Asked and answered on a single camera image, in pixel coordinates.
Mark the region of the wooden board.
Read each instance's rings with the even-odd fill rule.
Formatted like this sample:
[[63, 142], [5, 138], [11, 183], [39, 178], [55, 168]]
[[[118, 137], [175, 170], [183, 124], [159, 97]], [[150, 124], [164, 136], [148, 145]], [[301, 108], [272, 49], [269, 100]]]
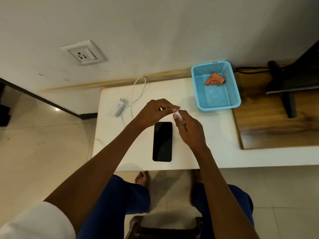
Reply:
[[297, 117], [288, 118], [278, 93], [266, 94], [269, 70], [235, 73], [241, 105], [232, 110], [241, 149], [319, 146], [319, 88], [292, 91]]

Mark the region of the person's left foot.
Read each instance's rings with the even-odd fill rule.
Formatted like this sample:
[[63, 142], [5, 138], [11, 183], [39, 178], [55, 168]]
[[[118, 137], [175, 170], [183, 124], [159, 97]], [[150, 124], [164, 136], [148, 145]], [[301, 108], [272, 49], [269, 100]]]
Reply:
[[135, 178], [134, 183], [137, 185], [141, 185], [146, 189], [149, 189], [150, 177], [148, 171], [139, 172], [138, 176]]

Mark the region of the person's left forearm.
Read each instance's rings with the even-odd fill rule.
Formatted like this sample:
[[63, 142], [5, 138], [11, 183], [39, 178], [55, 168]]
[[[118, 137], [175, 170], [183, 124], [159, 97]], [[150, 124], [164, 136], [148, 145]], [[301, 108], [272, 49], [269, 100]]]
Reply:
[[77, 233], [97, 203], [104, 188], [136, 138], [156, 122], [131, 121], [98, 154], [81, 166], [46, 199], [60, 209]]

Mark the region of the white charger adapter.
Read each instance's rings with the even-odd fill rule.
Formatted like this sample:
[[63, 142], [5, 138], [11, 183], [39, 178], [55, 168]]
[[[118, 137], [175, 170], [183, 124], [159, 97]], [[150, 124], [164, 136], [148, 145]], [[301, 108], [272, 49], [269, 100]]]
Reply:
[[110, 114], [114, 117], [119, 117], [125, 106], [125, 99], [120, 98], [119, 100], [116, 100], [116, 102], [111, 107]]

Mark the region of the blue plastic basket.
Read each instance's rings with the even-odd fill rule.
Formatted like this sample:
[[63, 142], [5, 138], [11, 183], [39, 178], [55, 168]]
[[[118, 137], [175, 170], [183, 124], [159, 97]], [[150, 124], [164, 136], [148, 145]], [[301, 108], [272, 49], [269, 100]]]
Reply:
[[[205, 85], [212, 74], [220, 75], [221, 84]], [[228, 61], [197, 64], [191, 68], [196, 104], [202, 112], [233, 109], [241, 105], [232, 66]]]

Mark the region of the white wall socket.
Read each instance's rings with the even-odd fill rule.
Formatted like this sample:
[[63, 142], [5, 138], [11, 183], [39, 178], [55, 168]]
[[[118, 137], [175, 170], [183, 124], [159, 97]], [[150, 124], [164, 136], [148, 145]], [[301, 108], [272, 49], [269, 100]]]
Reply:
[[66, 45], [60, 49], [74, 57], [78, 66], [89, 66], [108, 61], [106, 55], [92, 40]]

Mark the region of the black smartphone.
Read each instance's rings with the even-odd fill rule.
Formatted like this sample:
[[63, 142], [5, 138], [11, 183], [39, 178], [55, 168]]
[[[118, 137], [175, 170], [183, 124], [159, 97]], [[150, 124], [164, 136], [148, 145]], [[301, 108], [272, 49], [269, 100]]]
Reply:
[[153, 161], [172, 161], [172, 122], [157, 122], [154, 126]]

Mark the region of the person's right hand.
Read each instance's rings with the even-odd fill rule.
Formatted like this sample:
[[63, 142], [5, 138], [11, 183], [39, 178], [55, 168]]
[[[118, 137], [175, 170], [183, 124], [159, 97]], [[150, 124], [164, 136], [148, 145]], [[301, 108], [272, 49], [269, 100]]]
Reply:
[[189, 146], [194, 154], [203, 153], [208, 150], [202, 124], [189, 115], [187, 111], [179, 110], [179, 112], [186, 122], [186, 128], [183, 126], [182, 121], [181, 128], [178, 128], [179, 134], [184, 143]]

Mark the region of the dark brown stool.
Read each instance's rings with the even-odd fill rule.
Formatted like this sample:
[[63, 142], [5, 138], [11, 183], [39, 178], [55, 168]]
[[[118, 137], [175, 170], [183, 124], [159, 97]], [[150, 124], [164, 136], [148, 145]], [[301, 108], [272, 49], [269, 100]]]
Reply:
[[125, 239], [200, 239], [202, 217], [196, 217], [193, 229], [159, 229], [141, 226], [143, 216], [134, 216], [130, 220], [129, 232]]

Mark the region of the person's left hand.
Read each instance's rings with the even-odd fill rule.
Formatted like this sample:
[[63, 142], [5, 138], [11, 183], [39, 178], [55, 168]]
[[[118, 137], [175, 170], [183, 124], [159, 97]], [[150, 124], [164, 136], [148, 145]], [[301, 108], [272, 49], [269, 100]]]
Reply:
[[170, 114], [160, 114], [160, 110], [162, 108], [177, 108], [180, 109], [179, 106], [171, 104], [166, 99], [158, 99], [158, 100], [150, 100], [144, 108], [138, 113], [138, 115], [134, 118], [134, 122], [141, 128], [146, 129], [155, 125], [158, 121], [160, 121], [165, 116]]

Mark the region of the person's right leg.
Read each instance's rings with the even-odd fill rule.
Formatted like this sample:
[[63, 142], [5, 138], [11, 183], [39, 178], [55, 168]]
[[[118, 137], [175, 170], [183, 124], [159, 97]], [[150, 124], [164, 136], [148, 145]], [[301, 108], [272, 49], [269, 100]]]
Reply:
[[[252, 202], [251, 197], [249, 194], [244, 192], [242, 189], [235, 185], [228, 185], [231, 192], [235, 196], [237, 202], [239, 203], [240, 207], [244, 211], [245, 215], [253, 225], [255, 226], [254, 219], [253, 219], [253, 210], [254, 205]], [[195, 208], [202, 214], [203, 218], [203, 227], [207, 230], [212, 231], [212, 221], [209, 212], [209, 205], [206, 198], [205, 188], [203, 183], [197, 183], [194, 185], [191, 191], [191, 202], [195, 206]]]

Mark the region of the person's right forearm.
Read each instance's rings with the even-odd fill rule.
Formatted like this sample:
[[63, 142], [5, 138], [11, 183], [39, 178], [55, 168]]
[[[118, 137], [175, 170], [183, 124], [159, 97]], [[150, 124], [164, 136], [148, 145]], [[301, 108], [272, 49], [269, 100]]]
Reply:
[[216, 239], [260, 239], [223, 178], [210, 149], [192, 149], [205, 186]]

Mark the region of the black monitor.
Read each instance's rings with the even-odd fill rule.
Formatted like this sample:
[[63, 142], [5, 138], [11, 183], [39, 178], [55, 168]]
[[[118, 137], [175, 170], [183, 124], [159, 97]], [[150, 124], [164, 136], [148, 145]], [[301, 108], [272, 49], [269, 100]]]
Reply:
[[319, 40], [292, 64], [280, 67], [269, 61], [268, 68], [272, 80], [266, 94], [319, 88]]

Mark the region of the black skirting strip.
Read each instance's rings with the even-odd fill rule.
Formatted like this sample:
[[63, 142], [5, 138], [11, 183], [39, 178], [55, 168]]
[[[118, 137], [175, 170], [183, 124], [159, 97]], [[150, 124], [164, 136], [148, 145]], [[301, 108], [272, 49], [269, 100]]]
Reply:
[[57, 104], [54, 104], [53, 102], [51, 102], [49, 100], [46, 100], [46, 99], [44, 99], [44, 98], [42, 98], [42, 97], [40, 97], [40, 96], [38, 96], [38, 95], [36, 95], [36, 94], [34, 94], [32, 92], [27, 91], [26, 89], [23, 89], [23, 88], [15, 85], [13, 83], [10, 83], [9, 81], [6, 81], [6, 80], [2, 79], [1, 77], [0, 77], [0, 83], [5, 85], [5, 86], [8, 86], [10, 88], [13, 88], [13, 89], [15, 89], [15, 90], [17, 90], [19, 92], [22, 92], [22, 93], [24, 93], [24, 94], [26, 94], [26, 95], [28, 95], [30, 97], [33, 97], [33, 98], [35, 98], [35, 99], [37, 99], [37, 100], [39, 100], [41, 102], [44, 102], [44, 103], [46, 103], [48, 105], [51, 105], [51, 106], [53, 106], [55, 108], [58, 108], [58, 109], [66, 112], [66, 113], [68, 113], [68, 114], [70, 114], [72, 116], [75, 116], [75, 117], [77, 117], [77, 118], [79, 118], [81, 120], [95, 119], [95, 118], [98, 117], [98, 113], [76, 114], [76, 113], [74, 113], [74, 112], [72, 112], [72, 111], [70, 111], [70, 110], [68, 110], [68, 109], [66, 109], [64, 107], [61, 107], [61, 106], [59, 106]]

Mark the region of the person's left leg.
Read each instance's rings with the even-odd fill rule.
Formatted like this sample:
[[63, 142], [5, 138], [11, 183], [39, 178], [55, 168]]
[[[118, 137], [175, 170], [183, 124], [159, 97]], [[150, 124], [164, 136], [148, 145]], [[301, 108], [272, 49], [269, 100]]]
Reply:
[[148, 213], [149, 189], [112, 175], [76, 239], [123, 239], [125, 216]]

